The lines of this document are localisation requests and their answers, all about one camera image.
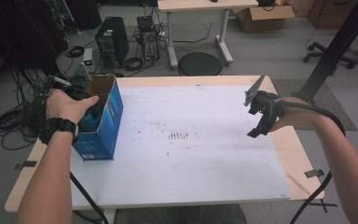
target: cardboard box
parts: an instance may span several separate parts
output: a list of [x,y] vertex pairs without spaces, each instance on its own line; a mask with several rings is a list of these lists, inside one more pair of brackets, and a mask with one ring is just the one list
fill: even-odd
[[284,20],[294,18],[292,6],[249,7],[236,15],[237,24],[244,32],[281,30]]
[[286,4],[293,7],[296,18],[307,18],[316,0],[286,0]]
[[80,133],[73,147],[85,161],[112,160],[123,112],[116,77],[91,76],[87,92],[100,97],[101,122],[96,132]]
[[339,29],[356,3],[356,0],[316,0],[309,20],[318,29]]

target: person's right arm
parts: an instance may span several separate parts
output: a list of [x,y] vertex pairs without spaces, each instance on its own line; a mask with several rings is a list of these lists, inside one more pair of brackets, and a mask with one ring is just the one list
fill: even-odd
[[[295,98],[283,100],[304,103]],[[285,115],[275,123],[271,131],[284,126],[310,126],[318,134],[345,215],[351,223],[358,223],[358,151],[334,121],[315,112],[285,108]]]

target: black stand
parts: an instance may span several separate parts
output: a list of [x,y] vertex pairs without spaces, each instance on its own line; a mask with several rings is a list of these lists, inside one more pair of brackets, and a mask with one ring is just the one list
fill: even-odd
[[330,46],[325,51],[307,82],[298,93],[298,97],[310,102],[316,92],[324,84],[328,76],[334,72],[338,61],[344,55],[346,49],[358,36],[358,2],[351,14],[338,30]]
[[[310,58],[312,57],[322,57],[324,56],[324,53],[327,51],[327,48],[325,48],[323,45],[317,43],[317,42],[313,42],[313,44],[309,45],[308,46],[308,49],[309,50],[314,50],[314,49],[318,49],[320,50],[321,52],[314,52],[314,53],[308,53],[307,56],[304,58],[303,62],[304,63],[307,63]],[[354,68],[354,66],[356,64],[358,64],[358,62],[352,58],[348,58],[346,56],[342,56],[341,58],[339,58],[342,62],[345,62],[347,63],[347,68],[348,69],[352,69]]]

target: black pole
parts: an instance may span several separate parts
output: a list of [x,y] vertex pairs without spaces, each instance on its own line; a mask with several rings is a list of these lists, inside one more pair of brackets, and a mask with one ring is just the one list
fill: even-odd
[[358,36],[358,2],[354,6],[348,18],[338,30],[330,43],[324,56],[316,65],[307,82],[298,93],[298,97],[311,102],[316,92],[324,84],[327,77],[333,73],[339,59],[344,55],[348,47]]

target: brown cardboard box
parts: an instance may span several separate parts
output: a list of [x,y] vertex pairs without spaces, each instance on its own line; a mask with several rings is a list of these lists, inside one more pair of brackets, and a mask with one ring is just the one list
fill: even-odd
[[244,32],[281,30],[284,20],[294,18],[292,6],[250,7],[236,15],[237,24]]
[[309,20],[318,29],[339,29],[356,3],[356,0],[316,0]]
[[286,4],[293,7],[296,18],[307,18],[316,0],[286,0]]

